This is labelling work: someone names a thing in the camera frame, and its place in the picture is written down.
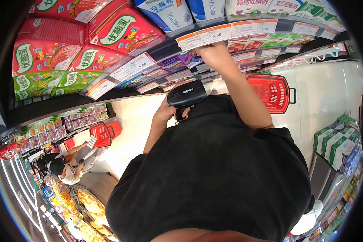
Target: red shopping basket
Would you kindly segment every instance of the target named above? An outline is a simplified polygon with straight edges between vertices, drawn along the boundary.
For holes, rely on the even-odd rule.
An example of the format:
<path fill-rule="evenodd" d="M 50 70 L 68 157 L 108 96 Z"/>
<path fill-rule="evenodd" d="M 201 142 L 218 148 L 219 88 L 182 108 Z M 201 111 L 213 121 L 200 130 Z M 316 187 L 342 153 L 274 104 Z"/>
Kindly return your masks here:
<path fill-rule="evenodd" d="M 94 146 L 97 148 L 111 146 L 111 141 L 121 134 L 121 126 L 118 122 L 105 124 L 98 122 L 89 127 L 90 134 L 97 140 Z"/>
<path fill-rule="evenodd" d="M 296 103 L 296 89 L 288 87 L 284 76 L 248 74 L 246 80 L 271 114 L 284 114 L 289 104 Z M 290 102 L 290 89 L 294 90 L 294 102 Z"/>

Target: black handheld scanner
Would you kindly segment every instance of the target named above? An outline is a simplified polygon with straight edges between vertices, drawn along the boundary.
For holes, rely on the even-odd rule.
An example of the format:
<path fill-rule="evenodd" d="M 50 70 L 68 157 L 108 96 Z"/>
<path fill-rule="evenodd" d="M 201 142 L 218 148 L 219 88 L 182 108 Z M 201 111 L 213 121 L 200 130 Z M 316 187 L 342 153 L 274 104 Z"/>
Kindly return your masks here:
<path fill-rule="evenodd" d="M 167 96 L 167 103 L 169 106 L 176 108 L 176 113 L 173 116 L 174 119 L 181 121 L 188 117 L 188 115 L 185 118 L 182 117 L 184 109 L 200 103 L 206 97 L 207 94 L 202 81 L 196 80 L 170 90 Z"/>

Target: white t-shirt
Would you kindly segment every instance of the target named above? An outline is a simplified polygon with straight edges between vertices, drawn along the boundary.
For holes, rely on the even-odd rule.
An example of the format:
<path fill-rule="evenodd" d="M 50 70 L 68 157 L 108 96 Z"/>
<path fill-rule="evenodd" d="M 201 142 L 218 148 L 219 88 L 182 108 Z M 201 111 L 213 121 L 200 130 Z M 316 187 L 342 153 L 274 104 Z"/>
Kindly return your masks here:
<path fill-rule="evenodd" d="M 74 165 L 77 165 L 77 161 L 75 159 L 72 159 L 70 162 L 65 164 L 66 168 L 66 175 L 64 178 L 59 177 L 63 183 L 67 185 L 73 185 L 81 180 L 81 177 L 83 176 L 82 171 L 79 173 L 79 175 L 76 175 L 78 167 L 73 167 Z"/>

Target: black cap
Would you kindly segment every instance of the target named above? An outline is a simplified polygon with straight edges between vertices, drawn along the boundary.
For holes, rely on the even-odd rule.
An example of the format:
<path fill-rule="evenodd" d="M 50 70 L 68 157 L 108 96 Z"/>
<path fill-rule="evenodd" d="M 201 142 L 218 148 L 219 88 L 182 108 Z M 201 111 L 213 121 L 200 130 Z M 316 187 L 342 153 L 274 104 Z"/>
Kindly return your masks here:
<path fill-rule="evenodd" d="M 50 163 L 51 174 L 55 176 L 62 175 L 64 168 L 65 168 L 65 163 L 62 158 L 55 158 Z"/>

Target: floor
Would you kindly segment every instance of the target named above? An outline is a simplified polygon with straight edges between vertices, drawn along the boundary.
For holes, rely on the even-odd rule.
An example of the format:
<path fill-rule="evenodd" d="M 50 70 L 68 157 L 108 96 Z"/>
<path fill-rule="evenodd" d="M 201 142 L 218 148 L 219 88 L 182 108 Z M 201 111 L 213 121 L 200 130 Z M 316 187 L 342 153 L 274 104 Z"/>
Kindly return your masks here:
<path fill-rule="evenodd" d="M 363 93 L 361 65 L 359 62 L 302 64 L 272 74 L 285 76 L 289 87 L 296 90 L 296 95 L 294 91 L 290 93 L 290 102 L 295 104 L 289 104 L 284 114 L 272 114 L 273 124 L 290 130 L 310 167 L 314 133 L 344 112 L 351 112 L 353 118 L 358 118 Z M 208 93 L 212 89 L 219 94 L 228 92 L 224 81 L 206 84 L 205 88 Z M 152 117 L 164 98 L 163 94 L 112 103 L 122 133 L 96 162 L 92 172 L 110 172 L 116 179 L 122 176 L 129 162 L 142 153 Z M 168 127 L 174 123 L 171 119 Z M 88 132 L 75 135 L 75 144 L 82 144 L 88 136 Z"/>

